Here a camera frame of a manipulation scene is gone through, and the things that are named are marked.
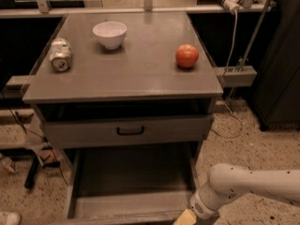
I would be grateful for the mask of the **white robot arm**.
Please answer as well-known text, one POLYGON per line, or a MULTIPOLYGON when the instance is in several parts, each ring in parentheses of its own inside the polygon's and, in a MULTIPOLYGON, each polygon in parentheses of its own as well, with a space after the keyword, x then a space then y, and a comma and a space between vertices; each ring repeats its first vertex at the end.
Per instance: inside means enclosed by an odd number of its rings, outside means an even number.
POLYGON ((300 206, 300 171, 253 171, 216 164, 209 170, 205 183, 191 196, 189 208, 172 225, 195 225, 199 219, 213 217, 222 206, 249 193, 300 206))

